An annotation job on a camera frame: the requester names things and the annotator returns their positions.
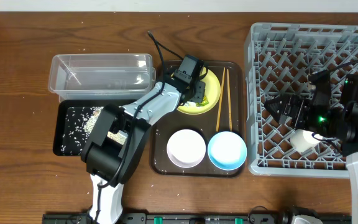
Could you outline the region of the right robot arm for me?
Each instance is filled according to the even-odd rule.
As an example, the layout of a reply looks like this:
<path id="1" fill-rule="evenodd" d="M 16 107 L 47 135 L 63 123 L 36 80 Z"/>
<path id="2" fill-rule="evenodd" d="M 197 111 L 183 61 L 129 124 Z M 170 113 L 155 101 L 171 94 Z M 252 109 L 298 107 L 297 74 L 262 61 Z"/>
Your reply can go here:
<path id="1" fill-rule="evenodd" d="M 338 139 L 340 155 L 346 157 L 352 195 L 352 222 L 358 223 L 358 75 L 346 75 L 342 88 L 342 108 L 332 108 L 330 74 L 313 74 L 312 99 L 284 94 L 265 101 L 264 108 L 280 124 L 289 119 L 292 128 L 311 132 L 313 138 L 331 143 Z"/>

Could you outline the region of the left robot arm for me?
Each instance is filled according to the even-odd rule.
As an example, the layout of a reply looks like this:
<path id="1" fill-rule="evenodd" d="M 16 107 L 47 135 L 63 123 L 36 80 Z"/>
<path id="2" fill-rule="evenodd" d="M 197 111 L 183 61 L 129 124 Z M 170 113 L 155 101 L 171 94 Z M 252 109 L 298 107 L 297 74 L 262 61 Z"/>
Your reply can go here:
<path id="1" fill-rule="evenodd" d="M 180 104 L 202 101 L 205 88 L 201 81 L 184 89 L 176 82 L 158 82 L 133 103 L 103 107 L 81 153 L 93 183 L 88 223 L 118 221 L 124 184 L 139 164 L 151 127 Z"/>

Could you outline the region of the green orange snack wrapper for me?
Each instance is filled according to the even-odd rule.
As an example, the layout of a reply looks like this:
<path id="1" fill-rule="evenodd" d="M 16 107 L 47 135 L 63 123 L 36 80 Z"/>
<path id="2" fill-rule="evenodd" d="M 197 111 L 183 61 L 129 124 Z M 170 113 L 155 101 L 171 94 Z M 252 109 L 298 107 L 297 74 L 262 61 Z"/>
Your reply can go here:
<path id="1" fill-rule="evenodd" d="M 203 100 L 201 103 L 196 103 L 196 107 L 202 107 L 202 106 L 206 106 L 209 103 L 206 95 L 203 97 Z"/>

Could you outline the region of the yellow plate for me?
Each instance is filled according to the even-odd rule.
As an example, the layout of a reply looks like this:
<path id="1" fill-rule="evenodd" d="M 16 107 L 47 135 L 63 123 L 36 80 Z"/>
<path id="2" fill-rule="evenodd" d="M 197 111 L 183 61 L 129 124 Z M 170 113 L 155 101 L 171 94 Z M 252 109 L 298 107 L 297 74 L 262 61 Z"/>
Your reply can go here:
<path id="1" fill-rule="evenodd" d="M 217 76 L 214 72 L 208 70 L 206 76 L 201 81 L 206 84 L 204 95 L 206 95 L 209 103 L 206 106 L 196 107 L 196 103 L 188 101 L 184 105 L 179 106 L 177 108 L 178 111 L 185 114 L 198 115 L 211 110 L 216 105 L 219 101 L 221 88 Z"/>

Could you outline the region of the light blue bowl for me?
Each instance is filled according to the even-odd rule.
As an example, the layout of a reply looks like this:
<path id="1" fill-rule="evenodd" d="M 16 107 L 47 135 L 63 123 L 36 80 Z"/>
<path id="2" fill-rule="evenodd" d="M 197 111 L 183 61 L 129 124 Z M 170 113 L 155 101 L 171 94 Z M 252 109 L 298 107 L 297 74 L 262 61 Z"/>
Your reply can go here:
<path id="1" fill-rule="evenodd" d="M 214 166 L 231 171 L 240 168 L 247 158 L 247 146 L 240 135 L 222 131 L 215 134 L 208 143 L 207 153 Z"/>

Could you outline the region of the pink white bowl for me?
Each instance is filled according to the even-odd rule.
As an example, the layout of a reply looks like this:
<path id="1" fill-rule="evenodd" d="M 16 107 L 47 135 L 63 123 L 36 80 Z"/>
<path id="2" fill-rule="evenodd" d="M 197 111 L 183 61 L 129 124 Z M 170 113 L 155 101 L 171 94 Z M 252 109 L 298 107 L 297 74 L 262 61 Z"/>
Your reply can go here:
<path id="1" fill-rule="evenodd" d="M 181 129 L 173 133 L 167 142 L 167 156 L 177 167 L 197 166 L 206 154 L 206 143 L 198 132 Z"/>

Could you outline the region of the white cup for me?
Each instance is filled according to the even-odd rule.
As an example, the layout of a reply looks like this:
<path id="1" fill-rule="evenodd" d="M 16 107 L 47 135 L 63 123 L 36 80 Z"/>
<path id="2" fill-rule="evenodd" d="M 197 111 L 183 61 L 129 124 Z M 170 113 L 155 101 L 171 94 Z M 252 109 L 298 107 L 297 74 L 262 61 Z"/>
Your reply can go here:
<path id="1" fill-rule="evenodd" d="M 305 151 L 314 148 L 321 142 L 321 136 L 318 134 L 316 138 L 313 137 L 313 132 L 297 129 L 290 138 L 290 144 L 295 151 L 304 153 Z"/>

